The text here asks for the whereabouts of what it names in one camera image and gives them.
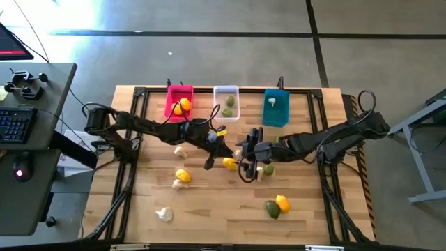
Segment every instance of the pink container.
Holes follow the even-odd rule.
[[[190,120],[192,118],[192,108],[194,105],[194,87],[185,85],[180,85],[180,86],[171,85],[167,89],[166,108],[164,109],[164,115],[166,116],[166,118],[169,117],[170,111],[172,110],[171,108],[172,104],[180,101],[181,98],[187,98],[190,101],[191,104],[190,111],[187,112],[185,111],[184,113],[187,119]],[[184,121],[184,116],[172,113],[172,116],[170,117],[169,121],[171,122]]]

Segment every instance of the concrete floor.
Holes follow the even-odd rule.
[[[286,86],[321,86],[311,38],[49,35],[55,29],[308,33],[305,0],[18,2],[51,61],[78,64],[72,90],[84,102],[109,105],[117,84],[164,84],[166,78],[198,85],[270,86],[283,75]],[[443,0],[313,0],[312,5],[320,33],[446,33]],[[0,22],[41,51],[13,1],[2,1],[2,9]],[[321,49],[330,87],[353,95],[371,89],[378,99],[376,109],[391,126],[444,89],[446,40],[321,39]],[[69,96],[63,110],[69,116],[64,119],[82,130],[79,108]],[[431,132],[423,143],[429,148],[441,137],[442,132]],[[409,206],[407,197],[423,193],[424,186],[404,142],[397,137],[365,146],[378,241],[444,250],[446,200]],[[425,156],[437,189],[446,187],[442,152],[444,148]],[[89,174],[81,174],[54,183],[53,191],[60,193],[50,214],[60,219],[57,228],[39,226],[30,237],[0,238],[0,246],[76,239],[88,181]]]

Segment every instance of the wooden table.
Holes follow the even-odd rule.
[[[128,111],[134,88],[117,86],[112,107]],[[345,121],[341,91],[322,90],[329,126]],[[165,120],[166,96],[165,93],[150,94],[146,119]],[[322,128],[317,102],[314,104],[318,127]],[[193,117],[208,118],[212,107],[211,93],[194,94]],[[242,141],[251,128],[262,126],[262,107],[262,94],[240,94],[241,117],[237,123],[226,124],[228,134],[225,139],[230,148],[237,149],[235,143]],[[311,131],[306,96],[296,94],[291,97],[289,123],[283,128],[264,126],[264,141],[273,141],[278,135]],[[189,155],[186,160],[174,155],[175,146],[164,144],[155,137],[144,136],[126,243],[329,243],[316,164],[308,165],[303,161],[275,163],[275,176],[262,183],[246,184],[240,180],[237,172],[223,167],[222,159],[216,159],[214,167],[206,171],[203,164],[208,154],[189,144],[182,146]],[[111,158],[112,152],[105,153],[98,164]],[[346,156],[345,162],[357,168],[354,157]],[[109,210],[117,167],[118,163],[115,163],[95,173],[83,221],[86,235]],[[190,188],[175,191],[171,185],[175,171],[180,168],[186,169],[192,180]],[[347,213],[366,237],[374,239],[360,177],[343,165],[339,166],[338,175]],[[266,213],[265,202],[276,195],[289,198],[291,211],[273,220]],[[155,214],[165,206],[174,211],[174,219],[168,223],[159,220]],[[115,232],[120,217],[119,211]],[[338,236],[341,236],[336,213],[334,218]]]

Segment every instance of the yellow plastic fruit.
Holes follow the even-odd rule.
[[[277,195],[276,203],[277,205],[279,205],[280,211],[282,213],[288,213],[290,211],[290,203],[288,202],[288,199],[284,195]]]
[[[175,115],[179,115],[179,116],[180,116],[181,114],[183,114],[183,113],[181,112],[181,107],[180,107],[179,104],[175,106],[174,114],[175,114]]]
[[[233,158],[223,158],[223,165],[231,171],[237,170],[238,167],[238,163]]]
[[[177,179],[179,179],[183,183],[189,183],[190,182],[190,175],[184,169],[176,170],[175,176],[176,176]]]
[[[181,103],[181,107],[185,111],[190,111],[190,109],[192,108],[192,104],[190,103],[190,101],[187,98],[181,98],[180,103]]]

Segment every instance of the green avocado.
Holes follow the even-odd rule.
[[[228,97],[226,98],[226,105],[227,105],[228,107],[233,107],[233,106],[234,106],[234,103],[236,103],[236,99],[234,98],[234,96],[228,96]]]
[[[263,173],[265,175],[272,175],[274,173],[274,167],[272,164],[266,165],[266,167],[263,169]]]
[[[223,114],[223,116],[225,116],[225,117],[232,117],[232,111],[231,111],[231,109],[229,109],[229,108],[224,108],[224,109],[222,110],[222,114]]]
[[[279,205],[277,205],[277,203],[275,201],[267,201],[266,202],[266,210],[272,218],[274,218],[276,220],[278,219],[278,217],[280,215],[280,207],[279,207]]]

